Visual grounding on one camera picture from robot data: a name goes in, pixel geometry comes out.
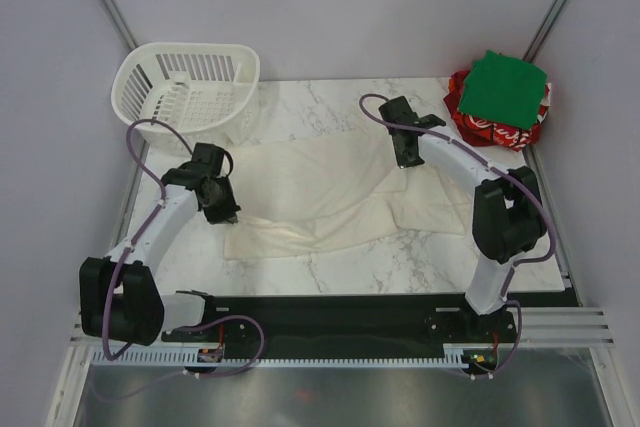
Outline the cream white t shirt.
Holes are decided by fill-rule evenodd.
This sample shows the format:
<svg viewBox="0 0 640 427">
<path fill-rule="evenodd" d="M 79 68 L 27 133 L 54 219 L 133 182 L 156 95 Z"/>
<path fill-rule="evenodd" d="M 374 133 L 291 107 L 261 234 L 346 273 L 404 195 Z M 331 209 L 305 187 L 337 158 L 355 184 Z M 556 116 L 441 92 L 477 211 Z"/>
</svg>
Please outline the cream white t shirt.
<svg viewBox="0 0 640 427">
<path fill-rule="evenodd" d="M 382 131 L 354 130 L 233 149 L 241 206 L 229 260 L 355 247 L 401 230 L 464 235 L 471 200 L 429 165 L 397 167 Z"/>
</svg>

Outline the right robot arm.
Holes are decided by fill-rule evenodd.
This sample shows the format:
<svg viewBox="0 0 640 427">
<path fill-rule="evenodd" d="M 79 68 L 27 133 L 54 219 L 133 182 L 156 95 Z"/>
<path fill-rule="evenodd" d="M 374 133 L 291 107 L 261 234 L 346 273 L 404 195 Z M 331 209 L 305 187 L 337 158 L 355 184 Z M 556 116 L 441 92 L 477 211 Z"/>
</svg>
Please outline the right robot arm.
<svg viewBox="0 0 640 427">
<path fill-rule="evenodd" d="M 481 340 L 494 328 L 491 313 L 506 303 L 516 267 L 554 253 L 555 234 L 536 174 L 490 160 L 437 115 L 418 116 L 404 96 L 385 99 L 378 112 L 372 119 L 387 128 L 400 168 L 428 163 L 472 196 L 471 232 L 480 255 L 465 292 L 470 308 L 457 324 L 465 338 Z"/>
</svg>

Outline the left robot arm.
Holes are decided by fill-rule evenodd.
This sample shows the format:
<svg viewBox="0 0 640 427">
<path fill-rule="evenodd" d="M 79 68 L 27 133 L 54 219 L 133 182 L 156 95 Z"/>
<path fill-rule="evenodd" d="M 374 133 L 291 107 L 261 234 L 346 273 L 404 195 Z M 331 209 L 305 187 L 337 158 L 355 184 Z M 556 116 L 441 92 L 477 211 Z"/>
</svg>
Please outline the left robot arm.
<svg viewBox="0 0 640 427">
<path fill-rule="evenodd" d="M 198 340 L 216 335 L 220 318 L 207 308 L 209 296 L 197 291 L 162 295 L 155 274 L 193 217 L 201 215 L 211 225 L 237 221 L 233 167 L 227 150 L 196 144 L 189 161 L 162 176 L 157 199 L 138 230 L 104 256 L 83 262 L 79 287 L 84 334 L 143 346 L 183 327 Z"/>
</svg>

